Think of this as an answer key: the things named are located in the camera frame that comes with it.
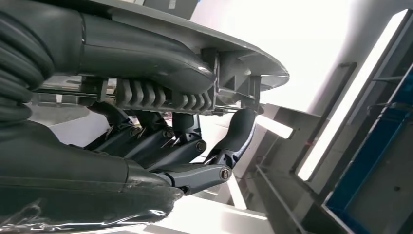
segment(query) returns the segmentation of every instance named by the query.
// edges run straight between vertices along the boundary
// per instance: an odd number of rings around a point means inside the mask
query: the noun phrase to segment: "bolt head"
[[[142,131],[141,128],[132,128],[131,131],[129,132],[129,135],[131,138],[133,138],[137,136],[141,131]]]
[[[207,149],[207,144],[203,141],[200,141],[200,142],[196,143],[196,149],[199,152],[203,152]]]
[[[229,168],[223,168],[221,170],[221,178],[228,179],[231,176],[231,170]]]
[[[173,130],[171,128],[165,129],[164,130],[164,137],[165,138],[173,137]]]

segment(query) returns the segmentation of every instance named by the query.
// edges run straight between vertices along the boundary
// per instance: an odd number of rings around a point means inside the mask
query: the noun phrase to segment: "plastic wrap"
[[[123,192],[110,192],[118,186],[114,183],[52,179],[47,182],[79,189],[36,187],[44,182],[0,177],[0,233],[79,232],[145,225],[167,217],[175,201],[183,196],[180,189],[154,187],[147,182],[125,184]]]

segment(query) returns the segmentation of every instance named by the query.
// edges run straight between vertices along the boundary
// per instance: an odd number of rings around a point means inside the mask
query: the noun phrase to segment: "light fixture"
[[[285,126],[284,124],[278,123],[276,121],[273,121],[267,117],[264,116],[257,116],[257,123],[264,128],[272,131],[273,133],[281,136],[282,138],[288,139],[291,137],[291,134],[293,133],[294,129]]]
[[[338,106],[337,110],[334,112],[331,120],[328,122],[324,131],[322,132],[319,140],[314,146],[313,150],[310,152],[308,158],[305,160],[303,166],[298,172],[298,176],[302,180],[308,180],[313,173],[315,167],[318,165],[321,160],[325,150],[331,142],[331,139],[336,134],[340,125],[343,123],[344,118],[349,112],[351,106],[353,105],[356,97],[360,93],[362,87],[366,83],[369,75],[373,71],[377,61],[380,56],[383,54],[390,40],[392,39],[394,33],[396,32],[398,26],[403,20],[403,17],[406,15],[407,10],[395,14],[387,24],[383,33],[378,38],[376,44],[365,60],[360,71],[356,75],[353,83],[351,84],[349,90],[346,92],[343,100]]]

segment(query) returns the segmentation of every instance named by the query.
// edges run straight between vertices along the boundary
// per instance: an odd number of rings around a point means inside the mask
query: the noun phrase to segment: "flexible hose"
[[[32,112],[23,103],[53,71],[52,59],[30,30],[0,13],[0,122],[29,118]]]

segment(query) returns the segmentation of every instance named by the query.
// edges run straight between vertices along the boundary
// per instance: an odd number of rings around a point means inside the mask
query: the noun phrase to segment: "white wall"
[[[343,43],[346,0],[202,0],[191,21],[250,42],[279,59],[286,85],[262,102],[307,111]]]
[[[192,21],[248,41],[279,59],[290,82],[262,101],[316,115],[339,80],[340,62],[359,69],[387,22],[412,0],[202,0]]]

